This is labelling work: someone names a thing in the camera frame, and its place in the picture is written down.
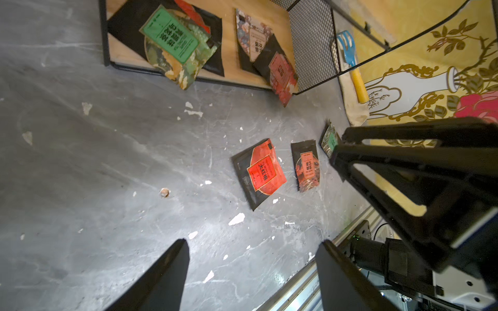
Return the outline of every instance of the concrete floor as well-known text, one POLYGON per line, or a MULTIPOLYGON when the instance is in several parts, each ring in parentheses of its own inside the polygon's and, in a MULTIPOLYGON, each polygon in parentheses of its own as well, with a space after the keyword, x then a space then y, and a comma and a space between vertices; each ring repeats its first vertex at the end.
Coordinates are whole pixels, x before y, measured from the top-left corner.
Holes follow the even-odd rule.
POLYGON ((268 91, 105 68, 96 1, 3 0, 1 309, 103 310, 198 231, 182 310, 252 310, 367 207, 321 150, 320 187, 297 191, 291 141, 318 140, 328 118, 342 132, 342 106, 337 79, 283 108, 268 91), (230 157, 264 138, 288 182, 253 212, 230 157))

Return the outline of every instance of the green label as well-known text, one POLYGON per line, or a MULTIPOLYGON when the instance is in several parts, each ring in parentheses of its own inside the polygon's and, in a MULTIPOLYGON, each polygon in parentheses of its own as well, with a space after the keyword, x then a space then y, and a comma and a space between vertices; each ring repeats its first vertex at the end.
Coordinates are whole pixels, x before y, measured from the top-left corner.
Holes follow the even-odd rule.
POLYGON ((334 148, 337 146, 337 140, 336 140, 336 130, 332 128, 332 131, 330 132, 329 136, 329 147, 330 149, 334 150, 334 148))
POLYGON ((199 45, 199 41, 190 31, 172 17, 162 5, 140 31, 182 64, 199 45))

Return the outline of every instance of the white paint speck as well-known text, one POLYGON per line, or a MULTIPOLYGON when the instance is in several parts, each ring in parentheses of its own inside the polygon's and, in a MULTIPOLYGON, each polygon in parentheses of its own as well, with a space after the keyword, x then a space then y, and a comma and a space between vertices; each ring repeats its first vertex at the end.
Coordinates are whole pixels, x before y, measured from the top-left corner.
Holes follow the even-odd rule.
POLYGON ((202 283, 206 284, 210 279, 212 279, 215 276, 213 273, 213 270, 211 270, 208 274, 208 276, 202 281, 202 283))
POLYGON ((194 231, 194 232, 192 232, 192 233, 189 233, 189 234, 188 234, 188 239, 189 239, 189 240, 193 239, 193 238, 194 238, 197 234, 198 234, 198 232, 197 232, 197 231, 194 231))
POLYGON ((83 107, 83 113, 85 115, 88 115, 90 113, 90 109, 92 109, 93 105, 89 104, 87 102, 81 103, 81 106, 83 107))
POLYGON ((33 145, 33 133, 31 132, 24 132, 22 134, 22 138, 24 138, 24 140, 30 145, 32 146, 33 145))
POLYGON ((202 118, 202 115, 204 114, 203 112, 200 112, 200 111, 190 111, 190 110, 187 110, 187 109, 185 109, 184 112, 188 113, 189 115, 196 114, 196 115, 198 115, 201 118, 202 118))
POLYGON ((246 217, 246 215, 244 215, 244 213, 239 213, 237 216, 234 217, 234 219, 230 220, 228 225, 233 226, 234 224, 238 224, 240 222, 243 222, 245 217, 246 217))

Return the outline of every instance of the black metal frame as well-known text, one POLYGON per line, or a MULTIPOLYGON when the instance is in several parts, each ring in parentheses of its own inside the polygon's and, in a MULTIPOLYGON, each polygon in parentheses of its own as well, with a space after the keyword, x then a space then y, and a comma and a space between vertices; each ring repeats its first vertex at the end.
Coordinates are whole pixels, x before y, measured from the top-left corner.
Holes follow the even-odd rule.
MULTIPOLYGON (((290 12, 296 6, 296 4, 298 4, 300 1, 301 0, 295 0, 294 3, 292 3, 289 6, 287 11, 290 12)), ((317 86, 319 86, 327 81, 330 81, 331 79, 334 79, 334 78, 336 78, 344 73, 347 73, 355 68, 358 68, 359 66, 364 65, 364 64, 368 63, 369 61, 372 61, 372 60, 374 60, 374 59, 376 59, 376 58, 378 58, 378 57, 380 57, 380 56, 382 56, 382 55, 384 55, 392 50, 395 50, 395 49, 397 49, 397 48, 399 48, 407 43, 410 43, 411 41, 429 33, 430 31, 436 29, 437 27, 443 25, 447 21, 454 18, 471 0, 465 0, 465 2, 454 13, 452 13, 450 16, 448 16, 447 18, 445 18, 441 22, 435 24, 434 26, 426 29, 425 31, 423 31, 423 32, 421 32, 421 33, 419 33, 419 34, 417 34, 417 35, 415 35, 415 36, 413 36, 413 37, 411 37, 411 38, 409 38, 409 39, 407 39, 407 40, 405 40, 405 41, 403 41, 403 42, 401 42, 393 47, 390 47, 386 41, 384 41, 384 43, 382 43, 377 38, 372 36, 372 34, 370 32, 370 26, 368 24, 366 24, 365 27, 361 27, 354 19, 351 18, 351 16, 349 16, 346 12, 344 12, 332 0, 325 0, 325 1, 329 4, 329 6, 331 8, 332 23, 334 23, 334 11, 336 11, 339 15, 341 15, 343 18, 345 18, 352 26, 354 26, 356 29, 358 29, 362 34, 364 34, 370 40, 372 40, 377 45, 382 47, 384 49, 384 52, 379 53, 379 54, 357 64, 356 66, 350 67, 350 68, 345 69, 345 70, 342 70, 341 62, 338 62, 339 70, 338 70, 337 74, 334 74, 331 77, 329 77, 329 78, 327 78, 327 79, 325 79, 325 80, 323 80, 323 81, 321 81, 321 82, 319 82, 319 83, 317 83, 309 88, 306 88, 302 91, 299 91, 298 93, 296 93, 296 95, 299 95, 303 92, 306 92, 306 91, 308 91, 314 87, 317 87, 317 86)), ((495 17, 497 16, 497 10, 496 10, 497 4, 496 4, 496 2, 497 2, 497 0, 493 0, 493 8, 495 11, 495 17)), ((162 74, 159 70, 133 67, 133 66, 128 66, 128 65, 118 64, 118 63, 111 61, 111 55, 109 52, 106 0, 99 0, 99 11, 100 11, 100 23, 101 23, 101 33, 102 33, 102 51, 103 51, 103 58, 104 58, 104 66, 107 67, 107 66, 111 65, 114 68, 119 69, 119 70, 162 76, 162 74)), ((338 49, 337 45, 334 45, 334 46, 335 46, 335 54, 339 55, 339 49, 338 49)), ((202 82, 211 82, 211 83, 221 84, 221 85, 238 86, 238 87, 244 87, 244 88, 248 88, 248 89, 269 90, 270 91, 270 89, 267 89, 267 88, 249 86, 249 85, 245 85, 245 84, 226 82, 226 81, 221 81, 221 80, 213 80, 213 79, 202 78, 202 77, 198 77, 197 80, 202 81, 202 82)))

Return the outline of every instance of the red label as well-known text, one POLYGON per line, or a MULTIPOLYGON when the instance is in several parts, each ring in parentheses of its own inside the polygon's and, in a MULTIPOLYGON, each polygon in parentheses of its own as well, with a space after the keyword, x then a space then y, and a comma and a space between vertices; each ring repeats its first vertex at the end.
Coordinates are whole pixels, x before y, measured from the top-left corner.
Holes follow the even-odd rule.
POLYGON ((310 179, 315 177, 315 161, 313 160, 313 152, 301 153, 301 163, 303 165, 304 178, 310 179))
POLYGON ((248 172, 255 191, 258 191, 277 175, 270 156, 265 156, 251 165, 248 172))
POLYGON ((270 67, 271 73, 273 73, 278 83, 285 88, 292 74, 288 69, 285 58, 278 52, 275 52, 268 67, 270 67))

